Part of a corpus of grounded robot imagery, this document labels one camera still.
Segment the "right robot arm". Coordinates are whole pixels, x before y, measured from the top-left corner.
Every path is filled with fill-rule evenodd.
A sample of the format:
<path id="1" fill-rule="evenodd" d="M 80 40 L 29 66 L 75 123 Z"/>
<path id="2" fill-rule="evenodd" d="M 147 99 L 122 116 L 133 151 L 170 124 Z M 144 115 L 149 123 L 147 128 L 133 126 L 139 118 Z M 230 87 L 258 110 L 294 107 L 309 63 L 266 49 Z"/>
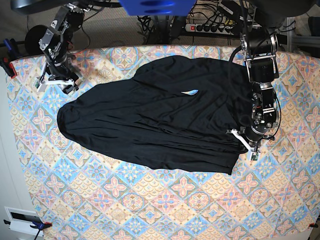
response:
<path id="1" fill-rule="evenodd" d="M 35 84 L 38 92 L 45 91 L 49 85 L 58 86 L 66 95 L 79 89 L 77 80 L 80 74 L 72 65 L 76 56 L 70 53 L 70 48 L 74 33 L 82 27 L 84 16 L 84 10 L 72 3 L 61 6 L 39 40 L 39 48 L 45 56 L 45 62 Z"/>

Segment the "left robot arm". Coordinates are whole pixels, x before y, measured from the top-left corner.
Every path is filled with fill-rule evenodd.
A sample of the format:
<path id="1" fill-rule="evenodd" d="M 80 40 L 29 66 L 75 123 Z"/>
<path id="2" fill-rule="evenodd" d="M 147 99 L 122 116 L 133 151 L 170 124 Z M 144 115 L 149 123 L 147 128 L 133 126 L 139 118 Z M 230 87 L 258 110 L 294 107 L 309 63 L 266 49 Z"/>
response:
<path id="1" fill-rule="evenodd" d="M 252 110 L 250 126 L 242 126 L 239 130 L 231 129 L 233 134 L 247 148 L 248 152 L 256 157 L 260 154 L 262 140 L 274 140 L 275 134 L 271 130 L 278 130 L 282 120 L 282 112 L 277 94 L 272 82 L 279 78 L 279 69 L 276 61 L 278 51 L 277 29 L 261 25 L 253 29 L 256 7 L 245 7 L 239 1 L 240 16 L 242 17 L 242 32 L 240 46 L 229 58 L 229 63 L 243 51 L 244 63 L 249 82 L 252 84 Z"/>

